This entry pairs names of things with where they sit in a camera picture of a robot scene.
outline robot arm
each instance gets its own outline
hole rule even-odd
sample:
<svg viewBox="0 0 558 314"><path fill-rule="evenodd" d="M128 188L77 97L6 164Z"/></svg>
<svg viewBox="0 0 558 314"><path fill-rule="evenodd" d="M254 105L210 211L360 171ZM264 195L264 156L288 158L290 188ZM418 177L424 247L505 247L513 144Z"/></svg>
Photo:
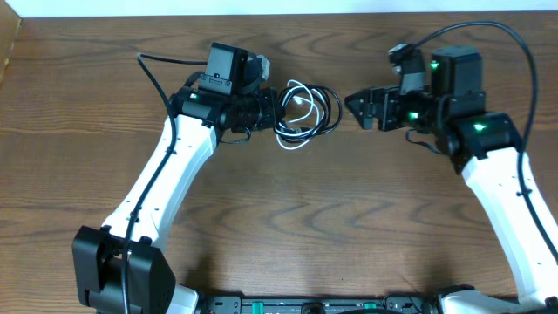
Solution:
<svg viewBox="0 0 558 314"><path fill-rule="evenodd" d="M436 148L450 158L487 212L519 294L515 304L477 290L457 290L440 294L436 307L443 313L480 314L533 311L556 304L558 265L553 250L558 245L558 227L524 153L522 173L534 214L527 207L517 169L523 142L505 113L486 111L478 51L470 46L435 50L432 86L425 80L422 54L411 44L391 50L390 61L401 75L400 85L357 92L345 104L362 128L372 128L373 119L378 119L378 129L384 132L410 126L435 136Z"/></svg>
<svg viewBox="0 0 558 314"><path fill-rule="evenodd" d="M206 71L193 74L166 101L169 118L163 134L128 196L101 229L83 226L74 238L72 253L81 304L102 313L121 313L126 295L131 313L194 311L197 293L176 285L163 256L170 228L194 176L226 130L249 134L273 127L284 116L277 92L260 89L268 75L269 62L263 56L214 43ZM201 80L198 89L191 87L196 79ZM174 135L174 150L168 154ZM153 185L147 190L150 181ZM141 202L145 191L149 193Z"/></svg>
<svg viewBox="0 0 558 314"><path fill-rule="evenodd" d="M111 226L110 234L124 238L130 212L141 192L162 160L171 139L170 118L167 118L159 144L132 190L114 213L108 216L103 226ZM179 115L176 118L177 142L174 153L159 174L144 200L138 221L133 228L132 241L139 242L142 236L149 237L151 245L165 252L172 222L184 200L186 192L203 163L217 148L213 126L202 125L201 119Z"/></svg>

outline white cable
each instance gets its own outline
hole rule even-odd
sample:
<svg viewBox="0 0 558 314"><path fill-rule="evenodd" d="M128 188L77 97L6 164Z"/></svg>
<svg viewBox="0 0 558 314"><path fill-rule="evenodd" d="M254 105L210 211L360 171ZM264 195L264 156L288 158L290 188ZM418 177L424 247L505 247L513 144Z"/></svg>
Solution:
<svg viewBox="0 0 558 314"><path fill-rule="evenodd" d="M301 97L301 96L296 95L296 96L293 96L293 97L291 98L291 100L294 100L299 106L302 106L304 103L307 103L307 104L310 105L310 109L308 110L308 112L307 112L305 115L303 115L303 116L300 117L300 118L293 119L293 120L290 120L290 121L288 121L288 122L283 122L283 123L282 123L282 126L284 126L284 128L289 128L289 127L287 126L287 123L294 123L294 122L302 121L302 120L308 118L308 117L312 114L312 111L313 111L314 109L316 109L316 126L315 126L314 128L312 128L312 129L308 130L308 131L304 131L304 132L296 133L296 134L282 132L282 131L279 130L279 128L276 126L276 127L275 127L275 130L276 130L276 133L277 133L277 134L276 134L277 143L279 143L279 145L280 145L281 147L283 147L284 149L287 149L287 150L295 150L295 149L298 149L298 148L300 148L300 147L303 147L303 146L306 145L311 139L305 140L305 141L303 141L302 143L300 143L300 144L297 145L297 146L288 147L288 146L285 146L285 145L282 143L283 140L282 140L281 136L279 136L279 134L281 134L281 135L283 135L283 136L285 136L285 137L288 138L288 137L292 137L292 136L300 136L300 135L305 135L305 134L308 134L308 133L316 132L316 127L319 126L319 124L320 124L320 119L321 119L321 118L320 118L320 108L319 108L318 106L316 106L316 104L314 103L314 94L317 95L317 96L320 98L320 100L322 100L323 103L325 103L325 99L323 98L323 95L322 95L318 90L315 90L315 89L310 90L310 89L309 89L308 87L306 87L304 84L302 84L302 83L300 83L300 82L298 82L298 81L296 81L296 80L294 80L294 79L291 79L289 82L287 82L287 88L290 87L291 83L294 83L294 84L297 85L297 86L293 86L293 88L291 88L291 89L287 92L287 94L286 94L286 95L284 96L284 98L283 98L283 103L282 103L281 105L282 105L282 106L285 108L285 110L286 110L286 107L287 107L287 105L289 104L290 101L284 101L284 100L285 100L285 99L288 99L288 98L289 98L289 95L290 95L296 88L302 87L302 88L304 89L304 91L306 91L306 94L308 94L308 95L310 96L310 99L307 99L307 98L305 98L305 97Z"/></svg>

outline black cable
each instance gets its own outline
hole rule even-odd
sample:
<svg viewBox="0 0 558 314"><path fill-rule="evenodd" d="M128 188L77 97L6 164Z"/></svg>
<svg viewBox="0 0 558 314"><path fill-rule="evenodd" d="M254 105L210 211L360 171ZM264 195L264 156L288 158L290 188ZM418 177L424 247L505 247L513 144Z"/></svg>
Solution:
<svg viewBox="0 0 558 314"><path fill-rule="evenodd" d="M190 76L188 77L188 79L186 80L186 82L184 83L184 86L186 87L192 87L192 85L198 80L200 79L201 75L205 74L204 71L196 71L192 74L190 74Z"/></svg>
<svg viewBox="0 0 558 314"><path fill-rule="evenodd" d="M232 144L232 145L246 144L246 143L250 142L250 139L252 138L252 131L250 131L250 129L247 128L247 127L244 127L244 131L246 132L246 138L245 139L231 140L231 141L220 140L219 142L223 143L223 144Z"/></svg>
<svg viewBox="0 0 558 314"><path fill-rule="evenodd" d="M407 132L405 132L405 139L411 143L411 144L417 144L417 145L421 145L422 147L426 147L429 151L435 153L435 154L442 154L434 145L432 144L428 144L424 141L415 141L415 140L411 140L411 133L413 132L418 132L416 129L408 129Z"/></svg>
<svg viewBox="0 0 558 314"><path fill-rule="evenodd" d="M155 169L155 172L153 172L153 175L152 175L151 179L149 179L149 182L147 183L143 192L141 192L141 195L139 196L138 202L136 203L135 207L133 208L132 213L130 214L130 221L128 222L128 227L126 228L126 236L124 237L124 248L122 249L122 273L121 273L122 299L124 301L124 312L125 312L125 314L130 313L130 299L129 299L129 296L128 296L128 251L130 250L130 241L131 241L131 237L132 237L133 225L138 220L138 214L141 210L141 205L142 205L143 201L146 199L147 194L151 190L151 187L153 186L153 184L157 180L157 177L159 176L161 170L167 164L167 161L171 157L171 155L175 154L174 146L176 145L176 137L177 137L177 135L176 135L176 121L174 120L173 111L172 111L171 105L168 101L168 98L165 95L165 92L163 91L163 89L161 88L159 82L157 82L157 79L155 79L155 77L152 75L152 73L149 71L149 69L147 69L147 67L144 64L142 58L148 58L148 59L151 59L151 60L174 63L174 64L181 64L181 65L204 65L204 64L206 64L206 62L202 62L202 61L181 61L181 60L175 60L175 59L169 59L169 58L160 58L160 57L150 56L150 55L146 55L146 54L143 54L143 53L138 53L138 55L137 55L139 66L141 66L141 69L143 69L143 71L149 77L149 79L151 80L151 82L153 83L155 88L157 89L157 92L159 92L160 97L163 99L163 103L165 104L165 108L167 109L168 117L170 118L169 120L170 120L170 123L171 123L172 139L171 139L171 144L169 145L169 147L167 148L167 151L165 152L165 156L163 157L163 160L157 166L157 169Z"/></svg>
<svg viewBox="0 0 558 314"><path fill-rule="evenodd" d="M461 27L467 27L467 26L492 26L492 27L496 27L496 28L499 28L501 30L504 30L505 32L507 32L507 34L509 34L515 40L515 42L517 42L517 44L523 50L523 53L525 53L525 56L527 57L527 62L528 62L528 65L529 65L529 71L531 72L531 85L532 85L533 91L532 91L532 95L531 95L531 106L530 106L530 109L529 109L529 115L527 117L527 124L525 125L525 132L523 134L523 141L521 142L521 147L520 147L520 150L518 152L518 158L517 158L517 174L518 175L517 175L517 177L518 177L518 181L520 183L521 195L523 195L523 198L525 199L525 203L527 204L527 209L529 210L529 213L531 214L531 217L533 218L534 225L537 227L537 229L541 233L542 239L547 244L547 247L550 250L550 253L552 254L552 256L554 257L556 263L558 263L558 250L556 250L556 247L552 244L552 241L550 240L550 237L548 236L547 231L542 226L541 220L539 219L539 216L537 215L537 213L534 209L533 203L531 202L531 199L529 197L529 193L531 191L529 190L529 188L525 184L525 177L524 177L524 174L523 174L523 154L525 153L525 151L527 149L527 144L528 144L528 141L529 141L529 135L531 134L531 128L533 127L533 123L534 123L534 113L535 113L536 107L537 107L537 91L539 89L539 82L538 82L538 78L537 78L537 69L536 69L536 66L534 64L533 55L531 54L531 51L529 50L529 47L528 47L527 43L521 38L521 36L518 33L516 33L514 30L512 30L510 27L508 27L504 24L491 22L491 21L473 21L473 22L464 22L464 23L454 24L454 25L445 27L442 30L435 31L434 33L430 34L429 36L427 36L423 40L417 42L416 44L410 44L407 48L404 48L403 53L407 53L408 51L419 48L421 45L427 43L431 39L436 38L436 37L448 32L448 31L455 30L455 29L458 29L458 28L461 28Z"/></svg>
<svg viewBox="0 0 558 314"><path fill-rule="evenodd" d="M174 63L177 65L206 65L208 62L207 61L184 61L184 60L177 60L177 59L171 59L171 58L163 58L163 57L157 57L157 56L152 56L152 55L148 55L145 53L139 53L138 54L139 57L141 58L148 58L151 60L155 60L155 61L160 61L160 62L166 62L166 63Z"/></svg>
<svg viewBox="0 0 558 314"><path fill-rule="evenodd" d="M313 99L322 107L323 116L319 120L318 124L312 128L290 128L287 127L287 124L284 120L279 121L276 124L276 127L274 127L274 132L281 138L281 140L284 140L285 142L290 144L303 143L305 141L313 139L318 135L327 134L335 130L339 126L339 124L341 123L341 119L343 118L343 107L341 99L333 90L323 85L304 84L304 86L308 90L315 90L322 96L323 100L321 100L321 98L319 97L316 97L316 95L314 95ZM285 107L297 94L303 92L307 92L307 90L300 85L285 88L279 93L279 102L282 104L283 107ZM336 121L331 125L331 99L329 94L332 95L337 102L337 107L339 110Z"/></svg>

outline green led light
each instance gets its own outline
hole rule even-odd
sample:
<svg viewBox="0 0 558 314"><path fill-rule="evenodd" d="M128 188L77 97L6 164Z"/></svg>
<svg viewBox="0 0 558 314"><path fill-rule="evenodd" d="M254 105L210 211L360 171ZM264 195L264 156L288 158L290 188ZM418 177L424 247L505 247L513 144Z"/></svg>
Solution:
<svg viewBox="0 0 558 314"><path fill-rule="evenodd" d="M473 127L474 127L475 130L477 130L479 132L487 128L487 126L481 125L480 123L474 124Z"/></svg>

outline wood grain surface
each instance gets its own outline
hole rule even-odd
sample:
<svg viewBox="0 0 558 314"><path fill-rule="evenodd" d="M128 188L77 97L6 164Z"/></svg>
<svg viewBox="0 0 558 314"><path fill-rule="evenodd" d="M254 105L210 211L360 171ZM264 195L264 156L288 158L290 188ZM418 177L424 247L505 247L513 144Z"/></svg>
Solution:
<svg viewBox="0 0 558 314"><path fill-rule="evenodd" d="M146 165L165 110L135 61L205 59L213 41L265 55L270 85L324 84L341 98L398 82L386 52L458 21L490 19L530 44L541 83L529 152L557 214L555 13L26 19L0 89L0 312L92 312L77 300L71 240L99 226ZM491 110L522 131L531 87L505 33L467 28L425 47L477 46ZM198 67L149 66L170 94ZM372 296L468 283L515 293L494 232L449 160L404 132L342 125L287 152L268 130L220 146L174 222L179 282L251 296Z"/></svg>

